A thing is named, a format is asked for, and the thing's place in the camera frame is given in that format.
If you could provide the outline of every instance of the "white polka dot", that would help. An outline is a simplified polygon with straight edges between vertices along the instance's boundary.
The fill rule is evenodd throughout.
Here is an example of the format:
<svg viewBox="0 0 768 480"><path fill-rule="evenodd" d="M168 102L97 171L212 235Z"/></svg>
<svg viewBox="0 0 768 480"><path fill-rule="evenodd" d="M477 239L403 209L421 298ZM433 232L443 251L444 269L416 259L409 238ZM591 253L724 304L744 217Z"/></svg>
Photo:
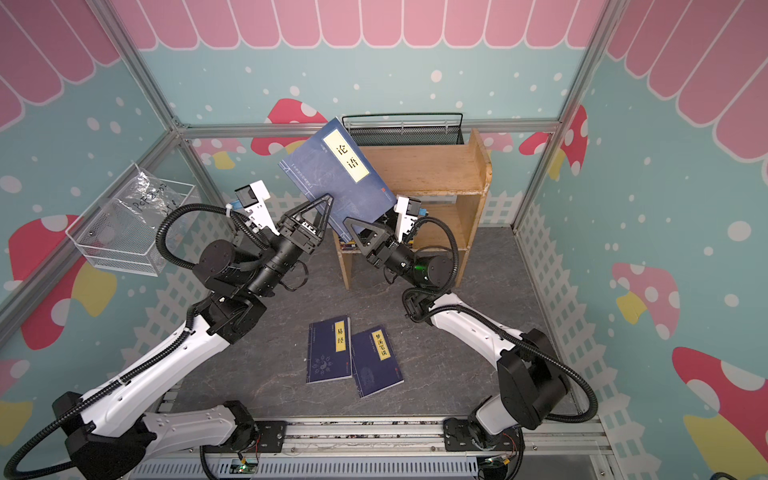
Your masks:
<svg viewBox="0 0 768 480"><path fill-rule="evenodd" d="M69 315L69 302L71 299L65 298L59 300L51 308L51 321L58 326L64 326L67 324L67 316Z"/></svg>
<svg viewBox="0 0 768 480"><path fill-rule="evenodd" d="M678 293L678 292L670 293L669 301L670 301L670 305L673 308L679 309L680 308L680 293Z"/></svg>
<svg viewBox="0 0 768 480"><path fill-rule="evenodd" d="M13 290L16 290L16 287L21 285L21 280L9 280L2 284L3 288L5 288L7 291L12 292Z"/></svg>
<svg viewBox="0 0 768 480"><path fill-rule="evenodd" d="M667 328L666 325L658 324L656 325L656 333L659 334L659 337L662 340L669 340L670 339L670 330Z"/></svg>
<svg viewBox="0 0 768 480"><path fill-rule="evenodd" d="M63 229L67 228L67 225L69 225L66 215L52 215L50 217L43 217L40 219L40 221L43 224L43 227L50 230L51 232L61 232Z"/></svg>
<svg viewBox="0 0 768 480"><path fill-rule="evenodd" d="M690 380L686 385L688 385L688 388L702 399L704 403L712 407L716 412L720 411L720 399L717 398L717 394L712 387L699 379Z"/></svg>
<svg viewBox="0 0 768 480"><path fill-rule="evenodd" d="M757 376L754 373L742 370L737 366L733 366L729 363L720 362L720 368L723 370L726 378L730 380L735 386L742 390L754 392L763 387L765 379L761 376Z"/></svg>
<svg viewBox="0 0 768 480"><path fill-rule="evenodd" d="M0 177L0 188L10 194L17 194L22 191L22 183L16 177L5 175Z"/></svg>
<svg viewBox="0 0 768 480"><path fill-rule="evenodd" d="M725 296L725 304L728 306L739 306L739 297L732 293L728 293Z"/></svg>
<svg viewBox="0 0 768 480"><path fill-rule="evenodd" d="M752 234L752 227L747 222L739 220L728 227L728 237L734 242L743 242Z"/></svg>
<svg viewBox="0 0 768 480"><path fill-rule="evenodd" d="M29 370L29 360L19 360L18 362L11 365L8 373L11 374L11 377L20 379L24 376L27 370Z"/></svg>
<svg viewBox="0 0 768 480"><path fill-rule="evenodd" d="M652 286L649 286L647 289L645 289L645 299L651 303L655 302L659 299L658 291Z"/></svg>

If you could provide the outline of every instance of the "gray floor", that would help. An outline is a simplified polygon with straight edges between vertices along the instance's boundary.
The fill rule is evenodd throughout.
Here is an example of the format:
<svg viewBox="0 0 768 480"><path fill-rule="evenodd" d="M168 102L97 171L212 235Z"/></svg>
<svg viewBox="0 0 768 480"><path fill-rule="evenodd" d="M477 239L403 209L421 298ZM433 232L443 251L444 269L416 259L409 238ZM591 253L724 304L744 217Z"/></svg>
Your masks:
<svg viewBox="0 0 768 480"><path fill-rule="evenodd" d="M381 270L358 256L355 261L354 287L347 292L333 242L326 239L307 263L307 284L294 293L276 289L265 299L268 310L247 336L187 375L174 411L236 399L259 417L468 415L498 393L496 371L478 353L403 316L404 280L387 285ZM462 286L454 291L496 321L548 333L509 228L478 230ZM354 379L306 384L307 325L339 315L349 315L352 333L386 327L403 384L365 399ZM555 411L575 412L571 398Z"/></svg>

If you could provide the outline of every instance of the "blue book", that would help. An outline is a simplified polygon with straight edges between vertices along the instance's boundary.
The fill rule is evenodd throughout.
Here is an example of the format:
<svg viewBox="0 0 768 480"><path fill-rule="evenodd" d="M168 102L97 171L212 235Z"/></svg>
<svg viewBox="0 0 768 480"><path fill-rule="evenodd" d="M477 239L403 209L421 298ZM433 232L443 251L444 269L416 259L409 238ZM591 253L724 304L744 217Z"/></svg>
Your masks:
<svg viewBox="0 0 768 480"><path fill-rule="evenodd" d="M306 382L327 382L352 376L349 347L349 317L337 316L310 323L310 346L306 354Z"/></svg>
<svg viewBox="0 0 768 480"><path fill-rule="evenodd" d="M347 217L375 222L397 201L336 118L285 157L280 167L307 199L333 195L328 221L344 242L352 240L344 227Z"/></svg>
<svg viewBox="0 0 768 480"><path fill-rule="evenodd" d="M392 344L381 325L352 335L352 368L360 398L403 382Z"/></svg>

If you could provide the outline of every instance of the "shelf board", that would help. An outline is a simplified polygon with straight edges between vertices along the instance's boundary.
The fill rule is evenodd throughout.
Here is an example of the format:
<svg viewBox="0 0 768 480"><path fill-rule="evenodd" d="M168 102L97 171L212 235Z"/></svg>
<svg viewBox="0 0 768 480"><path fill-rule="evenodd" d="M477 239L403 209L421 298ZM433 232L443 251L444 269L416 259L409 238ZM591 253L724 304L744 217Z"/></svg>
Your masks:
<svg viewBox="0 0 768 480"><path fill-rule="evenodd" d="M417 197L485 192L485 172L480 171L477 153L467 145L361 147L361 150L395 194Z"/></svg>
<svg viewBox="0 0 768 480"><path fill-rule="evenodd" d="M448 224L448 227L453 232L453 236L456 238L456 245L459 250L468 250L467 240L462 233L461 221L458 219L458 209L455 204L446 205L429 205L429 216L437 217L440 220ZM413 239L412 249L418 250L422 247L428 247L430 245L440 245L441 247L450 248L451 244L448 242L448 237L440 227L434 223L427 223L419 229L419 233L416 234L416 238ZM342 250L342 253L360 253L360 250Z"/></svg>

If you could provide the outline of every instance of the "wooden shelf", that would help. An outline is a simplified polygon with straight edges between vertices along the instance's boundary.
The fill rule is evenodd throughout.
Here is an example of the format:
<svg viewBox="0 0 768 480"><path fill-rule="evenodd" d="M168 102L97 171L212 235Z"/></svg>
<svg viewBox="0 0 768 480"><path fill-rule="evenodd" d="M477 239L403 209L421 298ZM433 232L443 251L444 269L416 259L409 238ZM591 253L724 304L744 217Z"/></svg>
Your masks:
<svg viewBox="0 0 768 480"><path fill-rule="evenodd" d="M426 204L424 208L430 217L444 221L456 238L461 264L456 277L459 286L491 185L491 158L480 133L472 130L466 145L362 147L362 152L394 194L416 198L456 195L455 204ZM350 290L353 254L360 251L341 250L338 236L333 236L344 285ZM445 232L427 223L419 229L412 248L431 245L450 247Z"/></svg>

